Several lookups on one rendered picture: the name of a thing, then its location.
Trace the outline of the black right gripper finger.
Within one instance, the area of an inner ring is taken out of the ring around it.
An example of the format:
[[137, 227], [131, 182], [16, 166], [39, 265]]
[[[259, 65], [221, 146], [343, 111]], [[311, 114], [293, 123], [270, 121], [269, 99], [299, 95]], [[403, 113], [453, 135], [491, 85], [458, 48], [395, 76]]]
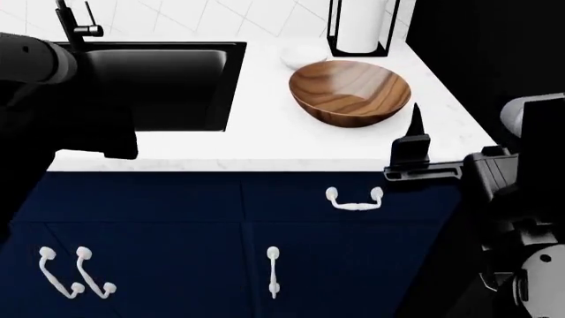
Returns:
[[391, 145], [391, 166], [420, 165], [429, 163], [428, 151], [431, 137], [425, 133], [421, 111], [415, 103], [407, 133]]

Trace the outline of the black kitchen sink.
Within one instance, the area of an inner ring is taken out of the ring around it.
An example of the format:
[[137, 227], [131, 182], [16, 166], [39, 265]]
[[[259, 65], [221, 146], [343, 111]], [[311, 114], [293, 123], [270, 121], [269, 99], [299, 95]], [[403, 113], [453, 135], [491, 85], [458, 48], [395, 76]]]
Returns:
[[224, 132], [246, 42], [86, 42], [67, 105], [126, 108], [138, 132]]

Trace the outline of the brown wooden bowl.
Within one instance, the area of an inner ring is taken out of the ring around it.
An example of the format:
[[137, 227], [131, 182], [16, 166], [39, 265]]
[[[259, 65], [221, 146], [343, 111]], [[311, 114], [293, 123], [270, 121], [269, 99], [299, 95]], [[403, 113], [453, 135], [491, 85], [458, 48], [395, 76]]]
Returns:
[[310, 116], [342, 128], [378, 124], [394, 116], [411, 98], [409, 84], [397, 73], [350, 60], [299, 68], [290, 76], [289, 89]]

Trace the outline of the white paper towel roll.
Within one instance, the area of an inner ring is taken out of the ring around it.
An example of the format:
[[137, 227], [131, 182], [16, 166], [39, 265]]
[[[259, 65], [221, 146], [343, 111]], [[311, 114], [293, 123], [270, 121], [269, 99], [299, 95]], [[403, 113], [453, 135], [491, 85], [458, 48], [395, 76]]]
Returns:
[[378, 48], [388, 0], [341, 0], [336, 48], [368, 54]]

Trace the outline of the black paper towel holder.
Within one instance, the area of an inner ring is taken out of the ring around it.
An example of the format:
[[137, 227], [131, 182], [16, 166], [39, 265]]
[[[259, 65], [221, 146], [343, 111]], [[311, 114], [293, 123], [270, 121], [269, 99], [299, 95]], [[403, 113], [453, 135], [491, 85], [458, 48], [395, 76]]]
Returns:
[[394, 35], [396, 16], [401, 0], [388, 0], [384, 14], [383, 24], [380, 30], [378, 48], [368, 54], [351, 54], [341, 52], [336, 48], [337, 28], [339, 26], [339, 15], [341, 0], [329, 0], [328, 28], [326, 39], [333, 57], [386, 57], [389, 53]]

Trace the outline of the small white bowl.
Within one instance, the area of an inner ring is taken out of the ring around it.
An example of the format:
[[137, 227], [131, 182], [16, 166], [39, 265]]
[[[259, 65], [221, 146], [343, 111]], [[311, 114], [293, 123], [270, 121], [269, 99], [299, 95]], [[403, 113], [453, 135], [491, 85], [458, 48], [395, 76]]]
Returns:
[[293, 71], [309, 64], [324, 62], [327, 59], [326, 49], [309, 44], [286, 47], [280, 52], [282, 63]]

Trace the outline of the navy blue cabinet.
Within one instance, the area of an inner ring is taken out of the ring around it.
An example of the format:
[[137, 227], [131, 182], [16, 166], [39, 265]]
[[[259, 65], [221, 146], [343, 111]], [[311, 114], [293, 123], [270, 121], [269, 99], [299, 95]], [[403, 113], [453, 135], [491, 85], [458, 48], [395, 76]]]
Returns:
[[[373, 203], [380, 208], [334, 208]], [[50, 172], [0, 245], [0, 318], [395, 318], [442, 227], [454, 188], [401, 190], [379, 172]], [[71, 290], [67, 299], [39, 269]], [[76, 267], [117, 291], [100, 299]], [[267, 249], [279, 248], [280, 292]]]

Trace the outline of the black faucet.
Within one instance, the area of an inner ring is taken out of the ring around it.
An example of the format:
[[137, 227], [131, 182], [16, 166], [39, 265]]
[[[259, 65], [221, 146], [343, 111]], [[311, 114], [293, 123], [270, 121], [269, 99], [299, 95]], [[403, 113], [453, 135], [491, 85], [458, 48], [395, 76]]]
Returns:
[[91, 23], [88, 26], [80, 26], [77, 23], [72, 8], [66, 5], [65, 0], [55, 0], [55, 2], [56, 15], [64, 30], [65, 35], [67, 36], [69, 44], [75, 52], [80, 52], [84, 49], [86, 45], [86, 42], [84, 41], [85, 36], [104, 36], [104, 29], [94, 20], [94, 15], [88, 1], [84, 2], [89, 18], [91, 20]]

